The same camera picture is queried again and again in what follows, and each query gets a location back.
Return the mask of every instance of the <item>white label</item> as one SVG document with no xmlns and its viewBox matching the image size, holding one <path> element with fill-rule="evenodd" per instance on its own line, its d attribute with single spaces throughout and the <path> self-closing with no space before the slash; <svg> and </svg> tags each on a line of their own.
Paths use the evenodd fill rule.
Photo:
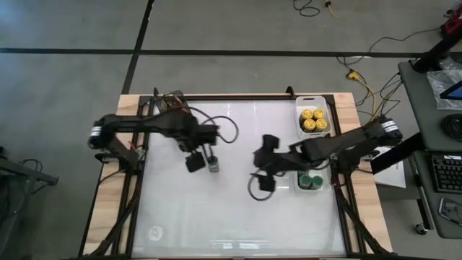
<svg viewBox="0 0 462 260">
<path fill-rule="evenodd" d="M 385 131 L 388 133 L 389 131 L 395 131 L 395 130 L 398 130 L 398 127 L 397 126 L 389 126 L 387 128 L 385 128 Z"/>
<path fill-rule="evenodd" d="M 393 121 L 393 120 L 392 120 L 392 121 L 385 122 L 385 123 L 382 123 L 382 127 L 383 127 L 383 128 L 387 128 L 387 127 L 389 127 L 389 126 L 395 126 L 395 125 L 396 125 L 396 123 L 395 123 L 395 121 Z"/>
<path fill-rule="evenodd" d="M 101 126 L 95 126 L 92 128 L 92 133 L 90 134 L 91 137 L 98 137 L 101 133 Z"/>
</svg>

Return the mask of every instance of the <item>paper sheet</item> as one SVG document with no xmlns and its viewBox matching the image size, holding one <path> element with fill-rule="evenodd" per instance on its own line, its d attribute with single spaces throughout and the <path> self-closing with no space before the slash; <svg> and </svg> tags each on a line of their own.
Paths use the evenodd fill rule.
<svg viewBox="0 0 462 260">
<path fill-rule="evenodd" d="M 390 150 L 388 147 L 377 147 L 375 150 L 379 151 L 380 154 Z M 406 188 L 406 179 L 404 178 L 404 166 L 403 162 L 398 162 L 395 165 L 377 173 L 374 175 L 376 183 L 395 186 L 399 188 Z"/>
</svg>

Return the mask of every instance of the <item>black floor stripe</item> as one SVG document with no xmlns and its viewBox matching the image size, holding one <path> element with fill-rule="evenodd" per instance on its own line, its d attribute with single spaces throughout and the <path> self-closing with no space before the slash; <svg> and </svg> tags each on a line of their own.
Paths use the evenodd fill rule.
<svg viewBox="0 0 462 260">
<path fill-rule="evenodd" d="M 0 48 L 0 53 L 131 55 L 129 49 Z"/>
<path fill-rule="evenodd" d="M 147 26 L 149 24 L 149 16 L 151 15 L 152 5 L 154 0 L 149 0 L 147 2 L 146 10 L 144 11 L 143 21 L 141 22 L 141 27 L 139 28 L 138 37 L 136 38 L 134 54 L 131 56 L 130 64 L 128 65 L 127 75 L 123 82 L 121 94 L 128 94 L 131 88 L 131 82 L 133 81 L 133 76 L 135 75 L 136 64 L 138 63 L 138 56 L 143 46 L 144 36 L 146 35 Z"/>
<path fill-rule="evenodd" d="M 140 50 L 145 56 L 279 56 L 279 57 L 353 57 L 419 58 L 422 53 L 354 52 L 354 51 L 229 51 L 229 50 Z"/>
</svg>

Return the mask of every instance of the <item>green object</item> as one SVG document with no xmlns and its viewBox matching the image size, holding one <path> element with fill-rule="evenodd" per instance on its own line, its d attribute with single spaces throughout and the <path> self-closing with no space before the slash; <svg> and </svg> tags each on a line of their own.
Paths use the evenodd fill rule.
<svg viewBox="0 0 462 260">
<path fill-rule="evenodd" d="M 319 189 L 320 187 L 323 186 L 324 184 L 324 179 L 321 177 L 321 176 L 314 176 L 312 179 L 311 179 L 311 182 L 313 183 L 311 185 L 311 189 L 312 190 L 317 190 Z"/>
<path fill-rule="evenodd" d="M 311 177 L 305 172 L 298 172 L 298 186 L 301 189 L 310 189 L 313 184 Z"/>
</svg>

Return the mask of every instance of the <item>computer monitor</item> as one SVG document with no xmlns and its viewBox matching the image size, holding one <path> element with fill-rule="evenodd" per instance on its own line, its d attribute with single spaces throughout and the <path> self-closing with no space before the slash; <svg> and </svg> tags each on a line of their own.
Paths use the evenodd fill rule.
<svg viewBox="0 0 462 260">
<path fill-rule="evenodd" d="M 462 81 L 455 83 L 452 87 L 441 93 L 440 98 L 462 100 Z"/>
</svg>

